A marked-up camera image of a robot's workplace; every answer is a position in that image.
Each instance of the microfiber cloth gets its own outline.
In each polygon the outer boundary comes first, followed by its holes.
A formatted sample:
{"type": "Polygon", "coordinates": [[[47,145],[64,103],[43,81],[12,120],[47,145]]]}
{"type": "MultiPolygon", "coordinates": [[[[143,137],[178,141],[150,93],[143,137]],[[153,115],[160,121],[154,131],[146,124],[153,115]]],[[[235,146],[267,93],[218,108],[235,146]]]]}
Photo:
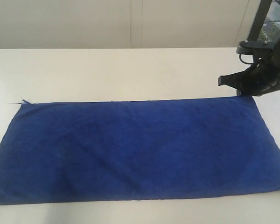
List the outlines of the microfiber cloth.
{"type": "Polygon", "coordinates": [[[0,204],[276,190],[280,150],[252,97],[25,102],[0,144],[0,204]]]}

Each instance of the table surface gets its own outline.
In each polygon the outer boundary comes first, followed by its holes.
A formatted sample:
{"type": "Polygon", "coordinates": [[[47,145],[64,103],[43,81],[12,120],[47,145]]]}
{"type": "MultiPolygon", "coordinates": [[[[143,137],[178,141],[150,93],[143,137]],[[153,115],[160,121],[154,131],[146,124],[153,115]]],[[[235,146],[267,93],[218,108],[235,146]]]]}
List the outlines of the table surface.
{"type": "MultiPolygon", "coordinates": [[[[234,96],[235,48],[0,50],[0,141],[19,103],[234,96]]],[[[280,91],[255,98],[280,147],[280,91]]],[[[280,224],[280,191],[185,200],[0,206],[0,224],[280,224]]]]}

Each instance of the robotic arm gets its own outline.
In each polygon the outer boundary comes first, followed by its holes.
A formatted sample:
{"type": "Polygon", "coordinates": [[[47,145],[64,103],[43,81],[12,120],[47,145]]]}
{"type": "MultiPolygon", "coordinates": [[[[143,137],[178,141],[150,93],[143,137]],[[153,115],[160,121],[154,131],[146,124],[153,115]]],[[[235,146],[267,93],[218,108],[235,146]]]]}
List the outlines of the robotic arm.
{"type": "Polygon", "coordinates": [[[280,90],[280,38],[276,43],[242,41],[237,48],[239,59],[251,66],[245,71],[219,77],[219,85],[237,89],[238,96],[264,94],[280,90]],[[246,63],[242,55],[252,55],[246,63]]]}

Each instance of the black metal frame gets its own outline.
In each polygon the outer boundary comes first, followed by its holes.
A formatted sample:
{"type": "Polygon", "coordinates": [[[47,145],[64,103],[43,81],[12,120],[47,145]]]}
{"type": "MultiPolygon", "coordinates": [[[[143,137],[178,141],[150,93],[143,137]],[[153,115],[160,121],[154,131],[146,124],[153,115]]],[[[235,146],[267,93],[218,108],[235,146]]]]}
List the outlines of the black metal frame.
{"type": "Polygon", "coordinates": [[[247,40],[256,41],[273,0],[261,0],[247,40]]]}

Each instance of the black cable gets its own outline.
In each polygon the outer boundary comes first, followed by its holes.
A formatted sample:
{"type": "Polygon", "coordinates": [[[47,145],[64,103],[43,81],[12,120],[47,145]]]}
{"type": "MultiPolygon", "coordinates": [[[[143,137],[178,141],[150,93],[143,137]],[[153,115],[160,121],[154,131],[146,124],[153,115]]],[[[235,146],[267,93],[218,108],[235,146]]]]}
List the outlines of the black cable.
{"type": "Polygon", "coordinates": [[[242,54],[239,55],[239,60],[241,61],[241,63],[244,63],[244,64],[248,64],[248,65],[254,64],[254,63],[245,62],[245,61],[242,59],[242,54]]]}

